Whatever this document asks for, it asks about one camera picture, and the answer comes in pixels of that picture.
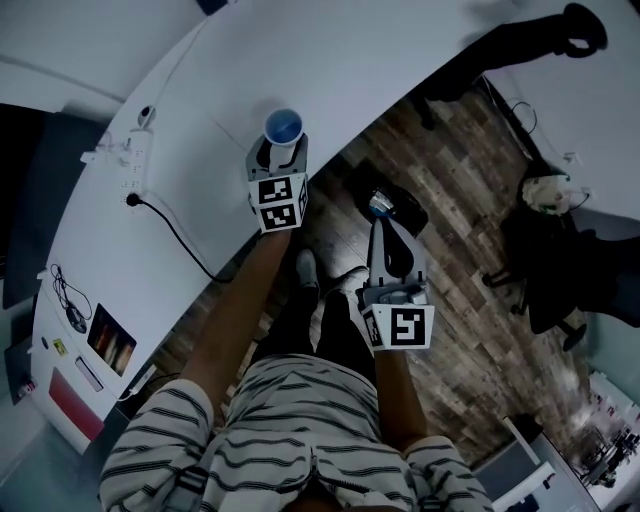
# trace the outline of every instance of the person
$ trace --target person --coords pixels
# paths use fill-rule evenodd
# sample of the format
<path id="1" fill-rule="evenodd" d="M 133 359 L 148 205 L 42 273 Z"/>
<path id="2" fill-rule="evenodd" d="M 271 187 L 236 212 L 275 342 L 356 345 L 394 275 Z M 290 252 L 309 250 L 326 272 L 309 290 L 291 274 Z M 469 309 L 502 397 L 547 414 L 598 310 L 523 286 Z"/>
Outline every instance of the person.
<path id="1" fill-rule="evenodd" d="M 491 511 L 451 441 L 430 437 L 405 354 L 375 357 L 309 250 L 293 292 L 211 439 L 214 408 L 251 345 L 290 231 L 263 236 L 207 318 L 179 379 L 142 406 L 101 477 L 105 510 Z"/>

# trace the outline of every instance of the wooden floor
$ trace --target wooden floor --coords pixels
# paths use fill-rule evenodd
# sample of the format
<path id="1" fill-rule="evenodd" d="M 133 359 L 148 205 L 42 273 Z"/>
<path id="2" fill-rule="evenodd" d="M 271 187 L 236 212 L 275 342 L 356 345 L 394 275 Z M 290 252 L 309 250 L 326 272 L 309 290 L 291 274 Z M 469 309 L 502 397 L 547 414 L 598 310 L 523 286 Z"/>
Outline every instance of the wooden floor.
<path id="1" fill-rule="evenodd" d="M 350 169 L 369 159 L 409 190 L 430 218 L 419 240 L 429 254 L 437 315 L 431 349 L 410 358 L 432 433 L 453 439 L 475 463 L 510 439 L 502 417 L 530 413 L 566 453 L 589 426 L 586 365 L 562 352 L 561 333 L 533 336 L 526 317 L 509 314 L 517 286 L 489 290 L 481 281 L 484 272 L 503 265 L 499 225 L 514 204 L 527 161 L 479 91 L 432 106 L 434 132 L 425 131 L 401 100 L 321 170 L 311 181 L 305 225 L 296 236 L 331 274 L 341 274 L 365 263 L 370 229 L 343 187 Z M 281 274 L 257 339 L 286 301 L 290 278 Z M 154 356 L 161 373 L 183 367 L 219 292 L 212 284 L 178 322 Z M 319 308 L 312 339 L 321 314 Z"/>

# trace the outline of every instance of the wall outlet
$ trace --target wall outlet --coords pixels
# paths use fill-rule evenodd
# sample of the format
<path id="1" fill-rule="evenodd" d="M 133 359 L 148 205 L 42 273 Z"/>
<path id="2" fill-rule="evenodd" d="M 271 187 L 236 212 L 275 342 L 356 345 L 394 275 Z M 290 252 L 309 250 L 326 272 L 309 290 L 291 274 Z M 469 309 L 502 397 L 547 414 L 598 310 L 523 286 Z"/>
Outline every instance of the wall outlet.
<path id="1" fill-rule="evenodd" d="M 122 201 L 126 202 L 127 196 L 132 192 L 143 193 L 143 185 L 146 183 L 147 168 L 153 143 L 153 134 L 146 130 L 132 130 L 129 132 L 126 150 L 129 153 L 129 162 L 126 168 L 126 177 L 122 181 Z"/>
<path id="2" fill-rule="evenodd" d="M 584 194 L 585 197 L 589 196 L 589 201 L 590 202 L 596 200 L 596 193 L 592 188 L 590 188 L 590 187 L 582 187 L 582 188 L 580 188 L 580 191 Z"/>
<path id="3" fill-rule="evenodd" d="M 131 395 L 137 395 L 154 373 L 156 373 L 156 366 L 152 364 L 147 368 L 147 371 L 142 374 L 142 377 L 138 379 L 138 382 L 131 387 L 129 390 Z"/>
<path id="4" fill-rule="evenodd" d="M 565 162 L 567 162 L 569 165 L 574 165 L 574 164 L 582 165 L 582 160 L 580 159 L 580 155 L 573 151 L 565 153 L 562 156 L 562 159 Z"/>

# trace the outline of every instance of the sneaker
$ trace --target sneaker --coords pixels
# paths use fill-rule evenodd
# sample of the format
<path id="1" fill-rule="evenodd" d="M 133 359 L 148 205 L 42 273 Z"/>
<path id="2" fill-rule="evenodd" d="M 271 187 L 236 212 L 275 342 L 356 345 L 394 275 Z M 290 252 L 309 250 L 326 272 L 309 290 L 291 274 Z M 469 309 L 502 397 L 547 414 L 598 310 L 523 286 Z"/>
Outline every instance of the sneaker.
<path id="1" fill-rule="evenodd" d="M 352 268 L 341 276 L 328 277 L 326 282 L 323 282 L 322 285 L 322 296 L 326 297 L 335 290 L 346 291 L 346 288 L 349 287 L 351 281 L 357 278 L 366 280 L 368 278 L 368 274 L 369 269 L 367 267 L 359 266 Z"/>
<path id="2" fill-rule="evenodd" d="M 318 282 L 318 272 L 316 268 L 316 257 L 311 249 L 302 249 L 296 258 L 296 272 L 300 279 L 302 288 L 316 288 L 320 292 Z"/>

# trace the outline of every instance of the blue cup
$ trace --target blue cup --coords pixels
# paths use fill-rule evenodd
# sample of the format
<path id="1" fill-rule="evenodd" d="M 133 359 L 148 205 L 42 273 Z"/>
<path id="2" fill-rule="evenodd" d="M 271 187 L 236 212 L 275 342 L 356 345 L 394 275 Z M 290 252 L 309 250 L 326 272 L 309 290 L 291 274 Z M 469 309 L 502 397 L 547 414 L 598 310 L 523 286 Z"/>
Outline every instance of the blue cup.
<path id="1" fill-rule="evenodd" d="M 264 136 L 276 146 L 294 146 L 302 133 L 302 118 L 290 108 L 272 112 L 264 123 Z"/>

